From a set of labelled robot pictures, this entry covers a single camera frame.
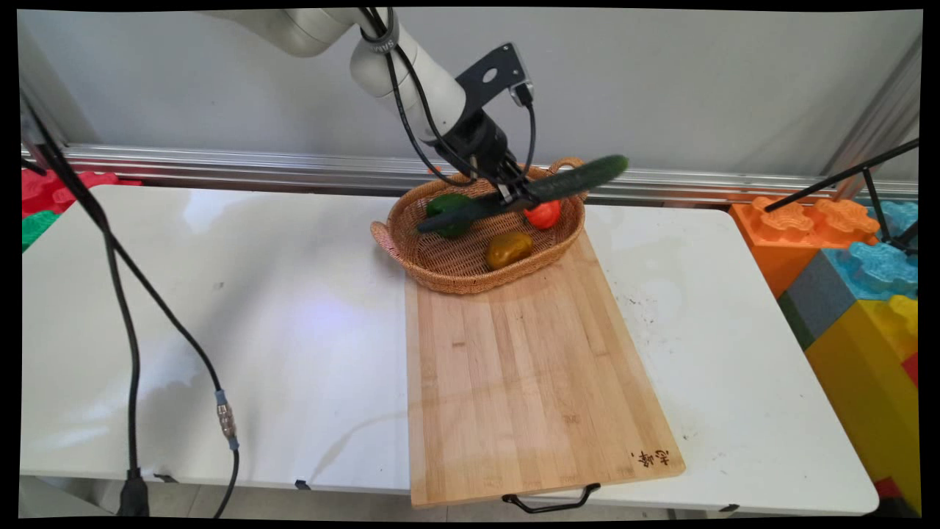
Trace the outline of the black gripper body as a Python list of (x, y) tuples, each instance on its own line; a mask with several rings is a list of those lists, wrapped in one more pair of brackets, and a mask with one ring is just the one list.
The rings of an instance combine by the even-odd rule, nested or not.
[(472, 180), (483, 178), (496, 188), (497, 183), (513, 183), (514, 175), (523, 170), (508, 148), (506, 134), (483, 109), (464, 110), (456, 124), (434, 137), (433, 147), (460, 176), (433, 173), (456, 187), (467, 187)]

